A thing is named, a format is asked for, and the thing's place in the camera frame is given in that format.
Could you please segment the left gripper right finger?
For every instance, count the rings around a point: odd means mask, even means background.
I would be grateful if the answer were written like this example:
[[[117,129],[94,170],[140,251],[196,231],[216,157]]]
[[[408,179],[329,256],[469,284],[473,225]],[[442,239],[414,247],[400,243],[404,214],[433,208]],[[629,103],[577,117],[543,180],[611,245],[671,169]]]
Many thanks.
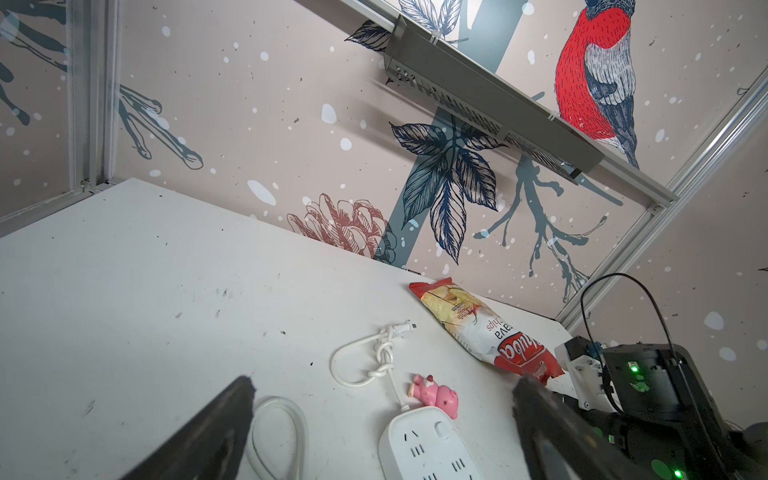
[[[651,479],[530,375],[513,389],[513,416],[532,479]]]

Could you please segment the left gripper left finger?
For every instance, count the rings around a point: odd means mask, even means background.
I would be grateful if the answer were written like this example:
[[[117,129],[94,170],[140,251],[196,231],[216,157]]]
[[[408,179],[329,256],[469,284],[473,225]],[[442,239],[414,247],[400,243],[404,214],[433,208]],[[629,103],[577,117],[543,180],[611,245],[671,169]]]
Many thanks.
[[[253,420],[256,390],[237,377],[126,479],[221,479],[237,477]]]

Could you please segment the white square socket cube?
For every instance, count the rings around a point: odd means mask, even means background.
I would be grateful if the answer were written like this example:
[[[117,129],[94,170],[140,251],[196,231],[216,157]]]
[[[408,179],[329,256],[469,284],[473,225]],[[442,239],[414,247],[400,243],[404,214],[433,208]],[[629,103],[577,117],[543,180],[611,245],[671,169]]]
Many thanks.
[[[387,480],[481,480],[470,451],[449,416],[436,407],[409,410],[390,421],[378,453]]]

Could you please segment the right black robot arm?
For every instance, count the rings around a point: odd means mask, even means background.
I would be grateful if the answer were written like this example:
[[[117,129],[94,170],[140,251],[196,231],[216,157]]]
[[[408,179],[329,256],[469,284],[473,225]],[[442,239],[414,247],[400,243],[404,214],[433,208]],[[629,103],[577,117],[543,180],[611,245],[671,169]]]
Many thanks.
[[[674,344],[653,295],[634,282],[651,302],[666,341],[605,348],[598,355],[601,386],[613,416],[627,424],[614,436],[628,456],[680,447],[684,459],[670,464],[673,479],[765,479],[767,463],[744,452],[743,432],[726,428],[688,351]]]

